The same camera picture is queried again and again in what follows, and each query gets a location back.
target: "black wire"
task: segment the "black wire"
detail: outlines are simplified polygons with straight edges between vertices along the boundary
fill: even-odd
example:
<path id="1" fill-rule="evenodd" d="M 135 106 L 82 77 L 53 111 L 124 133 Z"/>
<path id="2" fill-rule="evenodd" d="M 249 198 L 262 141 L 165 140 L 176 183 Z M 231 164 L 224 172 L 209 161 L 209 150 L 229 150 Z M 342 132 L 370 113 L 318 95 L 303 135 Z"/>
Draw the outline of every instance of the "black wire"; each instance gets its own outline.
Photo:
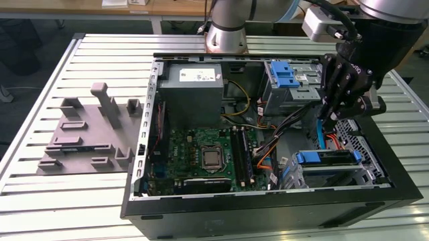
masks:
<path id="1" fill-rule="evenodd" d="M 207 22 L 207 0 L 203 5 L 203 22 L 204 22 L 204 24 Z"/>
<path id="2" fill-rule="evenodd" d="M 347 41 L 352 41 L 356 39 L 356 29 L 355 26 L 350 20 L 350 18 L 343 14 L 343 12 L 339 10 L 339 8 L 328 3 L 326 0 L 303 0 L 308 3 L 315 4 L 322 9 L 324 9 L 336 19 L 342 22 L 343 26 L 347 29 L 347 33 L 343 36 L 343 39 Z"/>
<path id="3" fill-rule="evenodd" d="M 303 17 L 306 17 L 306 11 L 303 11 L 302 7 L 298 5 L 298 8 L 300 9 L 302 13 L 303 13 Z"/>
<path id="4" fill-rule="evenodd" d="M 8 97 L 8 96 L 10 95 L 10 93 L 9 93 L 8 95 L 5 95 L 5 93 L 2 92 L 1 86 L 0 86 L 0 92 L 1 92 L 1 95 L 2 95 L 4 97 Z"/>
<path id="5" fill-rule="evenodd" d="M 288 126 L 291 126 L 294 123 L 296 123 L 300 119 L 300 117 L 303 116 L 303 114 L 306 113 L 306 110 L 318 105 L 320 103 L 320 101 L 311 101 L 308 102 L 303 107 L 300 107 L 298 110 L 295 110 L 282 121 L 282 123 L 279 124 L 279 126 L 276 127 L 275 131 L 274 131 L 274 136 Z"/>

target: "black cable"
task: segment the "black cable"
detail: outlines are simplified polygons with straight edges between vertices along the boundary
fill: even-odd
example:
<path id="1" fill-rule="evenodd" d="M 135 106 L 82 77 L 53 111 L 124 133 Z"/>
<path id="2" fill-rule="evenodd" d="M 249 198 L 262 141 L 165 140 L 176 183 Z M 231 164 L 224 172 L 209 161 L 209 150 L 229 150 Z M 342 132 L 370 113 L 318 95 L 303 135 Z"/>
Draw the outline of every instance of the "black cable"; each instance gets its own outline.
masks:
<path id="1" fill-rule="evenodd" d="M 339 10 L 339 8 L 328 3 L 326 0 L 303 0 L 311 4 L 315 4 L 322 9 L 324 9 L 343 24 L 343 26 L 347 29 L 347 32 L 343 36 L 343 39 L 347 41 L 352 41 L 356 39 L 356 29 L 355 26 L 350 20 L 350 18 L 343 14 L 343 12 Z"/>
<path id="2" fill-rule="evenodd" d="M 1 92 L 1 95 L 2 95 L 4 97 L 8 97 L 8 96 L 10 95 L 10 93 L 9 93 L 8 95 L 5 95 L 5 93 L 2 92 L 1 86 L 0 86 L 0 92 Z"/>
<path id="3" fill-rule="evenodd" d="M 306 17 L 306 11 L 303 11 L 302 7 L 298 5 L 298 8 L 300 9 L 302 13 L 303 13 L 303 17 Z"/>
<path id="4" fill-rule="evenodd" d="M 207 22 L 207 0 L 203 5 L 203 22 L 204 22 L 204 24 Z"/>
<path id="5" fill-rule="evenodd" d="M 284 133 L 284 129 L 288 128 L 294 123 L 296 123 L 303 115 L 306 114 L 307 110 L 316 106 L 318 104 L 320 104 L 320 101 L 312 101 L 308 102 L 303 107 L 300 107 L 295 112 L 292 112 L 282 121 L 282 123 L 279 124 L 279 126 L 276 127 L 274 133 L 272 133 L 272 138 L 271 140 L 262 145 L 262 147 L 258 148 L 258 152 L 260 152 L 264 148 L 271 147 L 279 140 L 282 134 Z"/>

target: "floor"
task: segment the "floor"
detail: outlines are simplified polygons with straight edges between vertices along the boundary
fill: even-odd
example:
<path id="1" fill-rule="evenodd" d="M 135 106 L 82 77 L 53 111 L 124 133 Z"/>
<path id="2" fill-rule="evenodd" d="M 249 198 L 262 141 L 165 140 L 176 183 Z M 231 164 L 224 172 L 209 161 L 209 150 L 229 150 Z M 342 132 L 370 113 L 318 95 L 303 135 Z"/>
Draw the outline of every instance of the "floor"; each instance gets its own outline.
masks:
<path id="1" fill-rule="evenodd" d="M 10 142 L 13 140 L 74 33 L 152 33 L 151 24 L 147 21 L 66 20 L 65 27 L 61 30 L 57 29 L 53 20 L 33 20 L 33 25 L 44 43 L 42 47 L 36 50 L 36 56 L 41 63 L 38 72 L 29 76 L 16 76 L 0 64 L 1 85 L 5 88 L 30 87 L 9 89 L 14 100 L 12 103 L 0 103 L 0 142 Z M 200 22 L 161 23 L 164 34 L 195 34 L 200 25 Z M 271 29 L 272 26 L 270 24 L 251 23 L 245 26 L 248 35 L 272 35 Z M 401 76 L 414 77 L 410 86 L 426 104 L 429 104 L 429 95 L 426 95 L 429 85 L 425 82 L 429 73 L 427 65 L 429 60 L 419 59 L 414 55 L 399 71 Z M 6 149 L 6 145 L 0 145 L 0 158 Z"/>

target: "aluminum extrusion table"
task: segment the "aluminum extrusion table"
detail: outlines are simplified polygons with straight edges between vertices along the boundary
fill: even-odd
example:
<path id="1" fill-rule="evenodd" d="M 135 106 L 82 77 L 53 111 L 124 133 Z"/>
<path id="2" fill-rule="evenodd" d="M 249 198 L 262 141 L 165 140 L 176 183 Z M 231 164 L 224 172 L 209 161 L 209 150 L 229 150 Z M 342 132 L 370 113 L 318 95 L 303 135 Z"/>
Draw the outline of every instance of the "aluminum extrusion table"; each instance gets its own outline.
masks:
<path id="1" fill-rule="evenodd" d="M 93 82 L 105 82 L 116 103 L 144 101 L 155 52 L 204 52 L 201 36 L 97 35 L 73 39 L 0 162 L 0 236 L 12 240 L 144 240 L 119 218 L 125 173 L 37 176 L 37 162 L 62 113 L 64 97 L 96 104 Z M 249 53 L 324 54 L 334 45 L 306 38 L 247 37 Z M 201 240 L 427 240 L 429 239 L 429 111 L 392 71 L 379 95 L 387 112 L 375 123 L 419 188 L 423 199 L 390 209 L 348 228 L 296 230 Z"/>

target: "cable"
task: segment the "cable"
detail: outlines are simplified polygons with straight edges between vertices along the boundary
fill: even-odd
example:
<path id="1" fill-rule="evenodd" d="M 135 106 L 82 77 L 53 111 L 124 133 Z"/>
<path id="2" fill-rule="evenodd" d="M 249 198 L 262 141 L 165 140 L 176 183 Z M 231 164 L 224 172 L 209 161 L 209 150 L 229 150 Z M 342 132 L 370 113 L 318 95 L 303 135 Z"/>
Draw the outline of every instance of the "cable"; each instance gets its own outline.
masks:
<path id="1" fill-rule="evenodd" d="M 245 99 L 247 99 L 247 104 L 245 104 L 245 108 L 239 111 L 239 112 L 235 112 L 235 113 L 228 113 L 228 114 L 220 114 L 220 116 L 235 116 L 235 115 L 240 115 L 240 114 L 244 114 L 245 111 L 248 110 L 248 107 L 249 107 L 249 97 L 248 97 L 248 94 L 247 92 L 244 91 L 243 87 L 232 80 L 229 80 L 229 82 L 241 90 L 241 92 L 244 93 L 245 95 Z"/>
<path id="2" fill-rule="evenodd" d="M 268 125 L 262 125 L 262 124 L 260 124 L 260 118 L 262 118 L 262 116 L 259 115 L 259 116 L 258 116 L 258 119 L 256 119 L 258 127 L 267 128 Z M 270 128 L 271 128 L 271 129 L 276 129 L 276 126 L 275 126 L 275 125 L 270 125 Z"/>
<path id="3" fill-rule="evenodd" d="M 205 21 L 207 21 L 207 0 L 203 4 L 203 22 L 205 24 Z"/>
<path id="4" fill-rule="evenodd" d="M 272 138 L 268 141 L 267 144 L 262 145 L 256 150 L 255 154 L 258 154 L 262 150 L 264 150 L 266 147 L 271 146 L 274 142 L 278 141 L 280 138 L 282 134 L 284 133 L 284 129 L 288 128 L 294 123 L 296 123 L 303 115 L 307 112 L 307 109 L 311 108 L 312 106 L 318 105 L 320 101 L 312 101 L 308 102 L 303 107 L 300 107 L 295 112 L 292 112 L 282 121 L 282 123 L 278 125 L 276 129 L 274 130 L 272 133 Z"/>
<path id="5" fill-rule="evenodd" d="M 334 4 L 328 3 L 326 0 L 303 0 L 303 1 L 319 6 L 339 20 L 339 22 L 342 22 L 343 26 L 347 29 L 347 33 L 343 36 L 344 40 L 352 41 L 356 39 L 355 26 L 350 18 L 346 16 L 346 14 L 343 14 L 343 12 L 339 10 L 339 8 Z"/>
<path id="6" fill-rule="evenodd" d="M 228 117 L 225 116 L 221 116 L 223 119 L 227 120 L 227 122 L 233 125 L 233 126 L 243 126 L 243 127 L 251 127 L 251 128 L 255 128 L 255 129 L 260 129 L 260 130 L 266 130 L 266 128 L 262 128 L 262 127 L 256 127 L 256 126 L 252 126 L 252 125 L 248 125 L 248 124 L 239 124 L 239 123 L 235 123 Z"/>
<path id="7" fill-rule="evenodd" d="M 268 149 L 267 153 L 266 153 L 266 154 L 263 155 L 263 157 L 260 158 L 260 160 L 259 160 L 259 162 L 258 162 L 258 164 L 256 164 L 256 168 L 259 168 L 259 169 L 272 169 L 271 167 L 262 166 L 260 164 L 262 164 L 264 158 L 268 156 L 268 154 L 270 154 L 271 151 L 274 150 L 275 146 L 276 146 L 276 143 L 271 146 L 271 148 Z"/>
<path id="8" fill-rule="evenodd" d="M 336 148 L 336 150 L 339 150 L 340 147 L 339 147 L 339 144 L 336 143 L 334 136 L 331 136 L 331 135 L 326 135 L 326 136 L 332 140 L 332 143 L 335 144 L 335 148 Z"/>
<path id="9" fill-rule="evenodd" d="M 316 140 L 319 142 L 320 149 L 326 149 L 323 132 L 322 132 L 322 129 L 323 129 L 322 120 L 316 119 L 315 121 L 316 121 L 316 123 L 315 123 Z"/>
<path id="10" fill-rule="evenodd" d="M 2 142 L 2 141 L 0 141 L 0 145 L 2 145 L 2 146 L 9 146 L 12 143 L 10 142 Z"/>
<path id="11" fill-rule="evenodd" d="M 5 89 L 42 89 L 42 88 L 37 88 L 37 87 L 10 87 L 10 88 L 5 88 Z"/>
<path id="12" fill-rule="evenodd" d="M 327 137 L 332 139 L 336 149 L 338 150 L 343 149 L 344 150 L 344 148 L 339 144 L 336 134 L 328 134 Z"/>
<path id="13" fill-rule="evenodd" d="M 10 93 L 8 95 L 5 95 L 5 93 L 2 92 L 2 87 L 0 85 L 0 94 L 4 96 L 4 97 L 8 97 L 10 95 Z"/>
<path id="14" fill-rule="evenodd" d="M 306 11 L 303 11 L 302 7 L 298 5 L 298 8 L 300 9 L 302 13 L 303 13 L 303 17 L 306 17 Z"/>
<path id="15" fill-rule="evenodd" d="M 196 34 L 201 33 L 204 31 L 204 28 L 207 26 L 208 18 L 211 16 L 212 9 L 215 7 L 217 0 L 211 1 L 209 11 L 207 15 L 207 0 L 204 1 L 204 7 L 203 7 L 203 25 L 199 27 Z"/>

